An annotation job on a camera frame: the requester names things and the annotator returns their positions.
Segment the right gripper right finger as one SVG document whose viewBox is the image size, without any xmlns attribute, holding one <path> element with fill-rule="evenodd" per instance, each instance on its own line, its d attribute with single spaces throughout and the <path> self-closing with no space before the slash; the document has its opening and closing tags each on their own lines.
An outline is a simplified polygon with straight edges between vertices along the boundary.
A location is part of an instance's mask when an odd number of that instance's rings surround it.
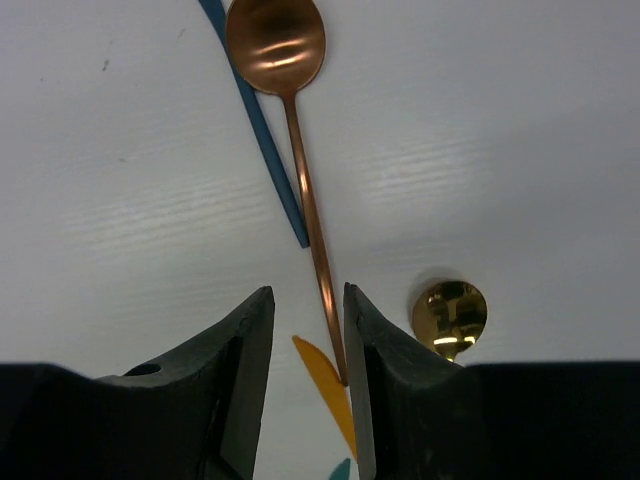
<svg viewBox="0 0 640 480">
<path fill-rule="evenodd" d="M 480 382 L 344 287 L 344 335 L 362 479 L 477 479 Z"/>
</svg>

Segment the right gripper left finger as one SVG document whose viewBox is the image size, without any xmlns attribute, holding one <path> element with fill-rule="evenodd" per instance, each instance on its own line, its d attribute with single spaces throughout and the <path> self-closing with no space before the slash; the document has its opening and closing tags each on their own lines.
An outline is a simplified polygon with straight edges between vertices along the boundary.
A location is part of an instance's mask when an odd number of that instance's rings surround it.
<svg viewBox="0 0 640 480">
<path fill-rule="evenodd" d="M 252 478 L 274 314 L 273 291 L 261 287 L 177 347 L 100 378 L 98 478 Z"/>
</svg>

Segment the gold spoon blue handle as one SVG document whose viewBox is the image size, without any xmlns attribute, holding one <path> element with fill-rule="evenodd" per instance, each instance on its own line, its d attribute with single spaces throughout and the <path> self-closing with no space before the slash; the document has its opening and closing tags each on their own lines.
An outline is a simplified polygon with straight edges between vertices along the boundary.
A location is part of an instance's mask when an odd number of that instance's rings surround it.
<svg viewBox="0 0 640 480">
<path fill-rule="evenodd" d="M 441 279 L 427 285 L 416 299 L 411 326 L 417 340 L 454 362 L 475 345 L 488 315 L 484 295 L 469 282 Z"/>
</svg>

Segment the copper metal spoon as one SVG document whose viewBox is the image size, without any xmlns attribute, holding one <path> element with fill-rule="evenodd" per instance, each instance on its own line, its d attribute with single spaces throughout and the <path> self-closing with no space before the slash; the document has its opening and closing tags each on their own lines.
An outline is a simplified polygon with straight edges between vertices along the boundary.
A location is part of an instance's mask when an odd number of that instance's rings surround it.
<svg viewBox="0 0 640 480">
<path fill-rule="evenodd" d="M 330 263 L 296 108 L 296 94 L 316 78 L 325 59 L 322 16 L 312 1 L 234 1 L 227 13 L 226 41 L 240 75 L 283 102 L 319 293 L 339 378 L 347 385 Z"/>
</svg>

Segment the blue plastic knife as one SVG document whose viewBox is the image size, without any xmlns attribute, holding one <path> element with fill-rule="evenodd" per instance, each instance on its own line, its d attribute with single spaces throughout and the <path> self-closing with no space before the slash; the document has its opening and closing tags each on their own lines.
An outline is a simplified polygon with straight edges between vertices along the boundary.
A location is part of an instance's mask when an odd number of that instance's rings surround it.
<svg viewBox="0 0 640 480">
<path fill-rule="evenodd" d="M 302 249 L 310 246 L 301 209 L 295 198 L 284 164 L 259 105 L 255 90 L 237 71 L 226 43 L 226 10 L 220 0 L 199 0 L 205 15 L 224 49 L 238 92 L 244 104 L 259 150 L 289 224 Z"/>
</svg>

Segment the teal plastic knife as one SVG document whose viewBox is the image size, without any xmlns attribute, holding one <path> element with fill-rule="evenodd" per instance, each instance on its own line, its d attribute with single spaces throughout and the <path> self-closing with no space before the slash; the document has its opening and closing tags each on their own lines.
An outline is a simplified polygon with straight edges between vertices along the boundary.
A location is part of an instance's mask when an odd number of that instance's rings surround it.
<svg viewBox="0 0 640 480">
<path fill-rule="evenodd" d="M 331 472 L 329 480 L 349 480 L 351 471 L 351 459 L 345 458 Z"/>
</svg>

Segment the orange plastic knife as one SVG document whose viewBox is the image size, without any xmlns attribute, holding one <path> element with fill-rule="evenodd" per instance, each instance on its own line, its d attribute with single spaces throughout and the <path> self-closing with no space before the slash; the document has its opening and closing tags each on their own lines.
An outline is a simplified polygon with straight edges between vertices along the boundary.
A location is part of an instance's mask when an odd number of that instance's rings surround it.
<svg viewBox="0 0 640 480">
<path fill-rule="evenodd" d="M 292 337 L 292 342 L 353 458 L 357 459 L 354 419 L 347 388 L 342 384 L 331 361 L 318 347 L 297 335 Z"/>
</svg>

